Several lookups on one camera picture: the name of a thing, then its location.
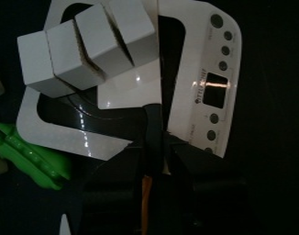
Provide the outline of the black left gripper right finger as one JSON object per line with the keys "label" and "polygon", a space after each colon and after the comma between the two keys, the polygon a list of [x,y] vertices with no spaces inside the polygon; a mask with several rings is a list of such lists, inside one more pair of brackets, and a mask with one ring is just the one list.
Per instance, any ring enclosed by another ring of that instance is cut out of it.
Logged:
{"label": "black left gripper right finger", "polygon": [[209,151],[166,134],[162,153],[170,175],[161,186],[156,235],[252,235],[246,181]]}

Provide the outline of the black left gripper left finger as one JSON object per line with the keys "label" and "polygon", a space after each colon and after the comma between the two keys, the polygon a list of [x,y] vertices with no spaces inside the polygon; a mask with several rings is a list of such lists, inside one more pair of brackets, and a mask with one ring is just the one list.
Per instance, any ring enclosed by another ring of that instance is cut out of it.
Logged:
{"label": "black left gripper left finger", "polygon": [[77,235],[141,235],[142,142],[136,141],[93,171],[82,188]]}

